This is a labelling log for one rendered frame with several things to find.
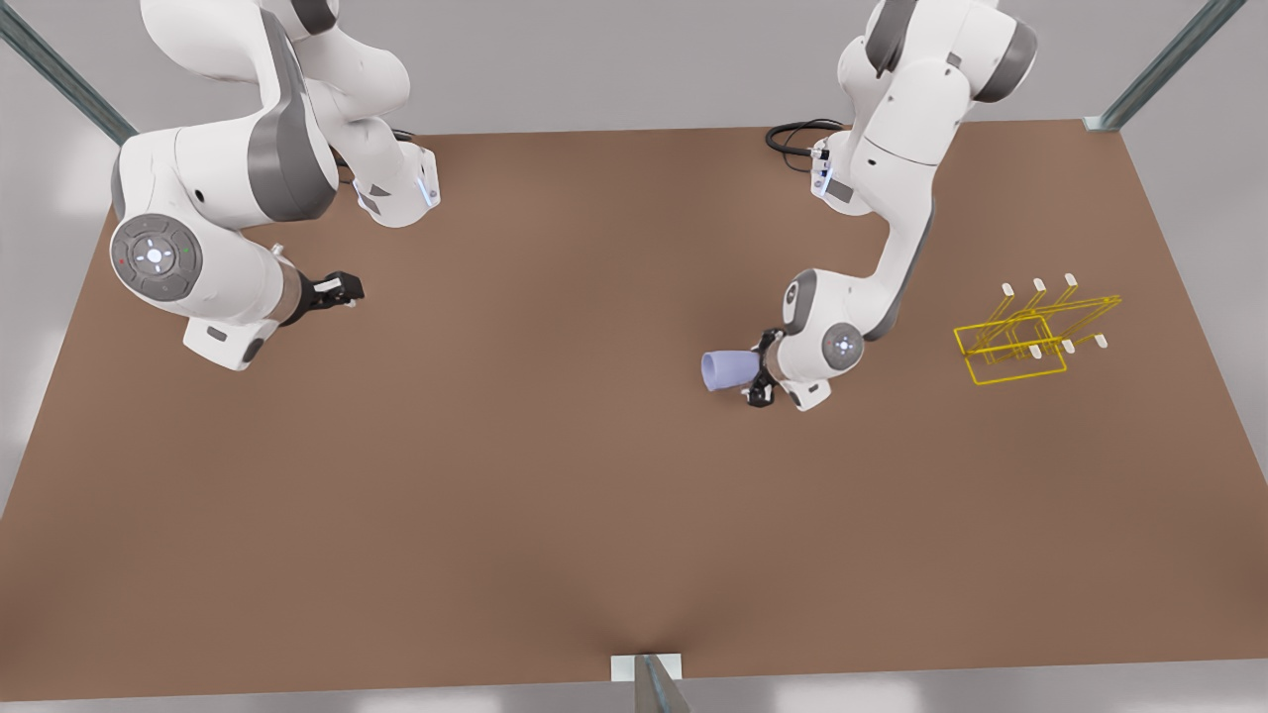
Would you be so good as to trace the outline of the silver frame post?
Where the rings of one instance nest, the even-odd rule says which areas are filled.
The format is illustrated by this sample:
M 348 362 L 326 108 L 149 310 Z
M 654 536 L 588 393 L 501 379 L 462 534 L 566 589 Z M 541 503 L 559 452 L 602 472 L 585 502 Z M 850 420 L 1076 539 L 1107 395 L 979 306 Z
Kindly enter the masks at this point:
M 8 0 L 0 0 L 0 38 L 115 145 L 139 133 Z
M 683 655 L 639 653 L 611 656 L 614 683 L 633 683 L 634 713 L 692 713 L 680 691 L 683 680 Z
M 1117 134 L 1127 126 L 1170 80 L 1188 60 L 1224 28 L 1248 0 L 1208 0 L 1188 20 L 1173 41 L 1155 55 L 1150 63 L 1123 89 L 1121 95 L 1098 115 L 1083 118 L 1084 129 L 1090 134 Z

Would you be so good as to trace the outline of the lavender cup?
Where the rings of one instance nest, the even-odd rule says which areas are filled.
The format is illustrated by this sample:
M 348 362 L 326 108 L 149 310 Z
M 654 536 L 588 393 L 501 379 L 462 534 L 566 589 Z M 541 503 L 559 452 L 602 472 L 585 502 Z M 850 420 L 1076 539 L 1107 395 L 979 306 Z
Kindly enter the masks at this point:
M 702 384 L 709 391 L 748 388 L 761 369 L 757 351 L 709 351 L 700 362 Z

